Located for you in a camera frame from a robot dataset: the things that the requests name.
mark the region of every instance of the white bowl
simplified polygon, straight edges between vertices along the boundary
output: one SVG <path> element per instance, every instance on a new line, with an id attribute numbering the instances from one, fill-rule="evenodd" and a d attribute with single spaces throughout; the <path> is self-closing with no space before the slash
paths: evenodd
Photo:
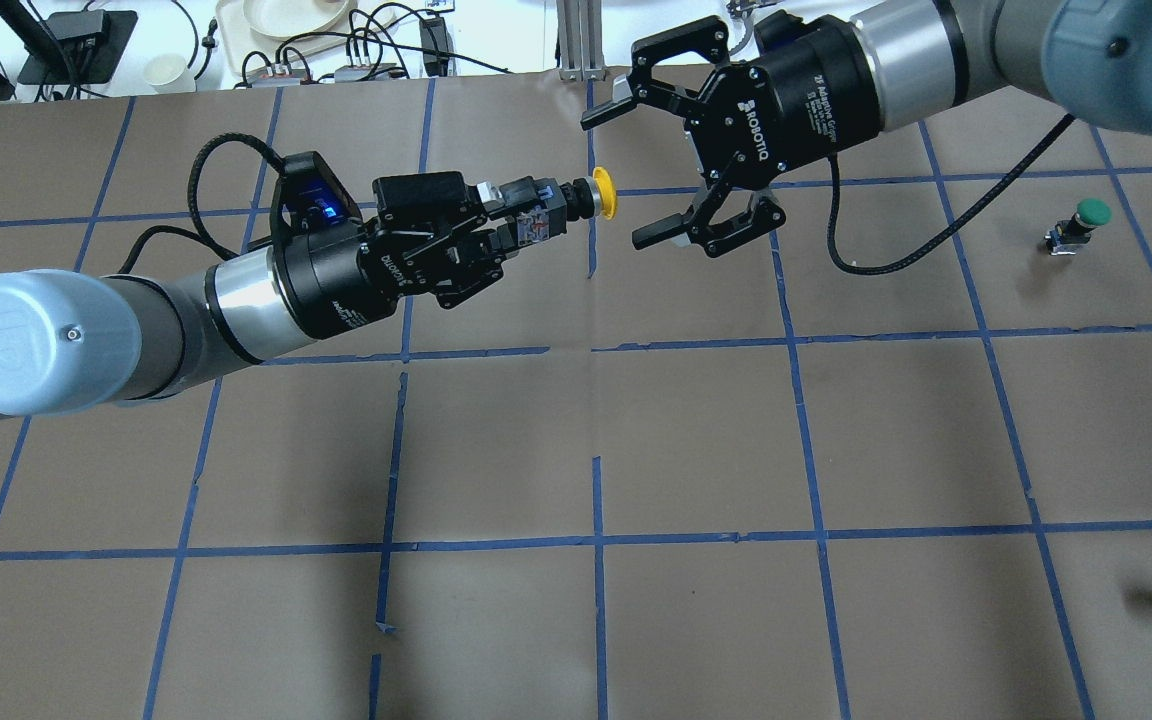
<path id="1" fill-rule="evenodd" d="M 275 40 L 333 26 L 349 12 L 346 0 L 243 0 L 243 18 Z"/>

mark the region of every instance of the white tray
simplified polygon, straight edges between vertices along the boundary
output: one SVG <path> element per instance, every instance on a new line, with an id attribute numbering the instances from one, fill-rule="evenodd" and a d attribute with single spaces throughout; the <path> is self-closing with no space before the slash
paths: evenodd
<path id="1" fill-rule="evenodd" d="M 357 8 L 358 0 L 346 0 L 346 3 L 349 6 L 349 9 Z M 393 18 L 393 9 L 387 8 L 376 20 L 388 24 Z M 225 58 L 229 60 L 229 69 L 233 69 L 238 76 L 242 76 L 243 73 L 243 58 L 247 58 L 247 54 L 251 53 L 252 50 L 259 50 L 262 53 L 270 55 L 271 60 L 278 60 L 274 58 L 274 51 L 282 44 L 282 40 L 275 40 L 273 37 L 253 31 L 250 24 L 247 23 L 247 18 L 243 17 L 243 0 L 220 0 L 219 3 L 215 3 L 215 23 L 220 31 L 220 47 L 225 51 Z M 349 32 L 348 12 L 338 20 L 334 26 L 324 29 L 333 32 Z M 332 47 L 339 47 L 340 45 L 344 45 L 343 37 L 328 36 L 308 37 L 305 40 L 296 40 L 294 47 L 305 55 L 312 55 L 321 53 L 325 50 L 332 50 Z M 257 63 L 248 65 L 248 69 L 250 70 L 257 67 L 259 67 Z"/>

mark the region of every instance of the green cap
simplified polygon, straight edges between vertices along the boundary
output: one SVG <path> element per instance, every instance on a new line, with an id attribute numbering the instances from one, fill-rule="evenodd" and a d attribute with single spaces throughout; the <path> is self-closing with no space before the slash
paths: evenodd
<path id="1" fill-rule="evenodd" d="M 1113 217 L 1114 211 L 1111 210 L 1111 206 L 1105 204 L 1105 200 L 1087 197 L 1086 200 L 1079 202 L 1078 204 L 1078 219 L 1089 228 L 1098 228 L 1101 227 L 1101 225 L 1111 223 L 1111 219 Z"/>

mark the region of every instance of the robotic arm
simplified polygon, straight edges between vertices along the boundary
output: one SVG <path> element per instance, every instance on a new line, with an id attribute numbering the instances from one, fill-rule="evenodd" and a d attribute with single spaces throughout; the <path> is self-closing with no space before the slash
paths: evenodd
<path id="1" fill-rule="evenodd" d="M 280 159 L 255 138 L 230 141 L 268 151 L 280 174 L 270 236 L 237 258 L 172 283 L 0 274 L 0 419 L 168 397 L 378 323 L 408 295 L 460 305 L 525 247 L 616 213 L 602 168 L 570 183 L 500 185 L 445 172 L 377 179 L 376 217 L 364 219 L 317 152 Z"/>
<path id="2" fill-rule="evenodd" d="M 612 101 L 581 120 L 593 128 L 637 105 L 685 120 L 704 184 L 685 213 L 634 233 L 639 250 L 682 236 L 710 258 L 730 252 L 785 223 L 768 190 L 781 173 L 1006 85 L 1152 135 L 1152 0 L 887 0 L 847 21 L 773 13 L 748 63 L 727 40 L 710 17 L 636 41 Z M 717 66 L 700 90 L 653 78 L 687 53 Z M 751 191 L 748 209 L 714 222 L 733 190 Z"/>

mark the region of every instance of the metal bracket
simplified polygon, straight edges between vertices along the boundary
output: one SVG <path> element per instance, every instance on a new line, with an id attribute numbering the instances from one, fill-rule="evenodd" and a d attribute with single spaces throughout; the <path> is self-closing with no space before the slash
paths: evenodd
<path id="1" fill-rule="evenodd" d="M 559 77 L 602 79 L 602 0 L 558 0 Z"/>

